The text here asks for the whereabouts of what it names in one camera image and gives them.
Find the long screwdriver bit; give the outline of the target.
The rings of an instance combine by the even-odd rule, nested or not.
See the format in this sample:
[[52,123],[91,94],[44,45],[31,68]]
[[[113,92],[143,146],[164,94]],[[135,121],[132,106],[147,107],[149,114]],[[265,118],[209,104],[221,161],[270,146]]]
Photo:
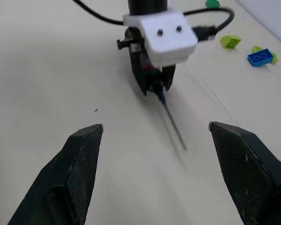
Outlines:
[[187,150],[186,144],[185,144],[185,142],[184,142],[184,140],[183,140],[183,138],[181,136],[181,133],[180,133],[180,131],[179,131],[179,129],[178,129],[178,127],[177,127],[177,125],[176,125],[176,123],[175,123],[175,121],[174,121],[174,119],[173,119],[173,117],[172,117],[172,115],[171,115],[171,113],[169,111],[169,109],[168,109],[166,98],[165,98],[165,96],[163,94],[163,91],[162,90],[157,90],[155,92],[155,94],[158,96],[159,100],[161,101],[162,105],[164,106],[164,108],[166,110],[166,113],[167,113],[167,115],[168,115],[168,117],[169,117],[169,119],[171,121],[171,124],[172,124],[172,126],[173,126],[173,128],[174,128],[174,130],[175,130],[175,132],[177,134],[177,137],[178,137],[178,139],[179,139],[183,149]]

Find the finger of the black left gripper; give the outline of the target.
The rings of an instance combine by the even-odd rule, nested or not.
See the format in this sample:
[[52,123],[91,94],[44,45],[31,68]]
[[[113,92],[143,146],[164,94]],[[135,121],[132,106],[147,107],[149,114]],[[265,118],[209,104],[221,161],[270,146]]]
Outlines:
[[148,54],[145,50],[131,52],[130,60],[134,77],[143,95],[146,96],[151,85],[152,78],[152,71],[148,68],[148,66],[151,66]]
[[176,65],[163,67],[163,83],[166,91],[169,91],[172,85],[175,70]]

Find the lime green toy brick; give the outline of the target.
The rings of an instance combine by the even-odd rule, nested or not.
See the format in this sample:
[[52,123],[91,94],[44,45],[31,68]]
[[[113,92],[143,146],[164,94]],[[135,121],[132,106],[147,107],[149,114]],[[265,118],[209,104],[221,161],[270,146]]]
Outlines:
[[241,38],[239,36],[226,35],[221,38],[220,43],[224,48],[234,49],[240,41]]
[[[257,45],[255,45],[253,48],[252,48],[252,53],[256,53],[256,52],[259,52],[259,51],[262,51],[264,50],[262,47],[259,47]],[[271,54],[273,55],[273,60],[271,62],[271,64],[275,65],[277,62],[278,62],[278,57],[275,53],[271,52]]]

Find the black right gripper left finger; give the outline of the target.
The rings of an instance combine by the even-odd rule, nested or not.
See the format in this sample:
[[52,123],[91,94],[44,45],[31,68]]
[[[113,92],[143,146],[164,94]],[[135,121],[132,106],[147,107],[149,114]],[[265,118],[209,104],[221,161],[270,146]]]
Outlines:
[[70,135],[40,171],[8,225],[85,225],[103,125]]

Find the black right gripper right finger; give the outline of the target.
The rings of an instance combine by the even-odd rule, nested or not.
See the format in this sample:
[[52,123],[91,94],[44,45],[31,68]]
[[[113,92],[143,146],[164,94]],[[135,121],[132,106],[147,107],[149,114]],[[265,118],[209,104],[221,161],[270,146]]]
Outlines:
[[281,225],[281,161],[252,132],[211,121],[224,182],[244,225]]

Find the blue toy brick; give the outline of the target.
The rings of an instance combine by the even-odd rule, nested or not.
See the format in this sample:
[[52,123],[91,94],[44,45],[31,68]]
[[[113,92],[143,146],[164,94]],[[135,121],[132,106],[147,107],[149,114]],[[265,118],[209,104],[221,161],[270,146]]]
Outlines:
[[274,60],[273,54],[268,49],[263,49],[247,55],[247,60],[253,67],[261,67]]

